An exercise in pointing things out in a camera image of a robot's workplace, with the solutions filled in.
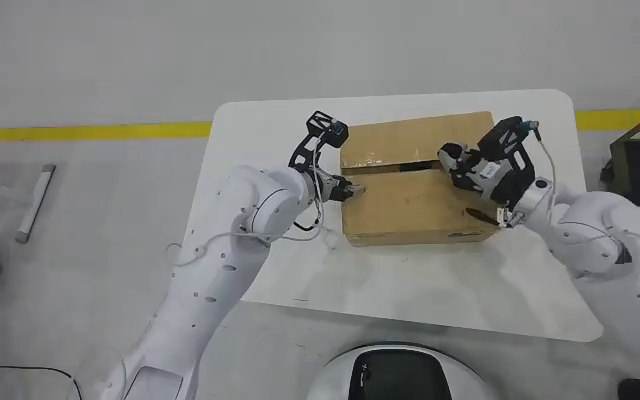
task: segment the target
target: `white cable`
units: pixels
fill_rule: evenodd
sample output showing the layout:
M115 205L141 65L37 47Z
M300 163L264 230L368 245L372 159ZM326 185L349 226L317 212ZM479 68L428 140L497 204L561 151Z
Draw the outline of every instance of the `white cable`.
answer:
M315 176L314 201L320 203L320 221L316 225L316 232L313 234L313 236L308 237L308 238L295 238L295 237L284 236L284 235L269 235L269 234L266 234L266 233L224 232L224 233L219 233L217 235L211 236L204 244L196 247L195 248L196 255L192 259L190 259L189 261L185 261L185 262L182 262L182 263L176 263L174 261L170 261L170 263L173 264L174 267L186 267L187 265L191 265L194 262L200 260L201 258L204 258L204 256L207 254L207 251L209 250L209 246L211 245L211 243L213 243L216 239L219 239L219 238L225 237L225 236L253 237L253 238L258 238L258 239L268 238L268 239L273 239L273 240L284 239L284 240L290 240L290 241L293 241L293 242L309 242L309 241L317 238L318 235L320 235L320 232L322 232L322 228L324 227L324 204L322 202L322 199L320 198L320 183L319 183L320 182L320 177L318 175L318 171L317 171L317 167L316 167L316 154L318 152L318 145L320 144L320 139L322 139L322 136L324 136L324 134L322 134L322 135L320 135L318 137L318 140L316 141L316 146L313 148L313 175ZM167 257L167 253L168 253L169 249L171 249L174 246L182 248L182 245L180 243L169 243L167 245L167 247L165 248L165 251L164 251L165 257Z
M538 143L540 143L542 150L547 155L547 158L549 159L549 163L551 164L551 179L552 179L551 197L549 197L549 205L548 205L549 208L547 210L547 232L549 232L549 230L551 229L551 221L553 219L553 209L556 206L556 189L557 189L557 182L558 182L556 179L556 164L553 162L553 157L551 157L551 153L549 153L547 146L544 145L542 140L539 140Z

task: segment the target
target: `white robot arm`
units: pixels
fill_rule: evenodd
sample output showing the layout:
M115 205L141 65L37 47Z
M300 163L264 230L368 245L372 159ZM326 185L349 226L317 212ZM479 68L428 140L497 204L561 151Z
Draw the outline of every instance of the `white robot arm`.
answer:
M272 171L235 167L216 190L208 212L190 231L171 277L169 292L144 335L101 385L102 400L195 398L200 359L213 333L238 303L277 239L306 241L319 233L322 202L345 201L364 188L317 166L324 144L340 147L345 124L317 111L308 136L288 168ZM296 218L316 202L309 228ZM316 230L310 238L284 237L292 225Z
M509 228L521 224L536 232L575 278L609 280L635 272L631 263L640 261L639 209L612 193L574 195L536 178L522 142L529 131L540 140L537 127L536 122L513 117L500 121L478 143L479 150L447 143L439 151L454 186L503 206L499 221L477 210L467 210L469 214ZM323 202L345 201L364 191L317 166L317 150L325 143L340 147L348 137L347 126L316 112L307 128L309 135L288 168L236 167L215 189L208 213L199 216L198 226L185 239L169 293L122 365L90 389L97 398L195 398L202 354L254 281L271 243L280 238L314 238L317 225L322 225ZM316 223L308 228L297 224L298 215L314 202L319 212ZM559 221L552 221L556 203L569 207ZM315 228L316 234L307 239L284 237L292 225L304 231Z
M523 142L533 132L549 155L538 125L511 117L487 133L478 150L460 143L440 149L438 158L454 186L501 205L496 219L467 211L487 223L507 228L522 224L537 233L574 278L605 281L630 274L635 270L633 263L640 262L640 209L614 193L578 195L557 185L550 156L554 182L535 177ZM564 214L552 220L562 204Z

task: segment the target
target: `white table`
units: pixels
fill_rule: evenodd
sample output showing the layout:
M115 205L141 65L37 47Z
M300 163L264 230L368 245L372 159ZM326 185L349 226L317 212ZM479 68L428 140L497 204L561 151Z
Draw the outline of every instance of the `white table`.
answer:
M573 104L556 90L228 103L214 117L187 232L233 165L286 165L315 110L347 125L483 110L495 122L536 119L558 179L585 188ZM537 173L550 177L535 140L526 147ZM320 164L339 173L339 151L324 150ZM525 228L480 244L354 248L341 235L340 205L327 203L325 210L325 226L335 233L275 243L243 300L579 342L602 334L565 268ZM314 211L307 212L302 218L310 222Z

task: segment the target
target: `yellow floor stripe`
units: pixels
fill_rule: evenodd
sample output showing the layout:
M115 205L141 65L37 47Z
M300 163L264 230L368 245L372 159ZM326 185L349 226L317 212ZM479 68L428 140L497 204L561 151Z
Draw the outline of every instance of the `yellow floor stripe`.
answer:
M638 124L640 124L640 110L576 112L576 126L580 132L628 131Z
M626 131L640 123L640 110L577 111L580 132ZM211 122L0 129L0 141L191 139L209 136Z
M0 140L136 140L208 137L211 122L0 129Z

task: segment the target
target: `cardboard box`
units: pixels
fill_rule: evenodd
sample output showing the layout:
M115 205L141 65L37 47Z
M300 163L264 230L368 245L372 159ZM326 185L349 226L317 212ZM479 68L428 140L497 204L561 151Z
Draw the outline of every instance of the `cardboard box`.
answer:
M446 142L470 147L493 127L490 112L349 127L342 175L366 192L342 206L354 246L482 241L498 228L469 215L495 216L497 205L453 187L437 161Z

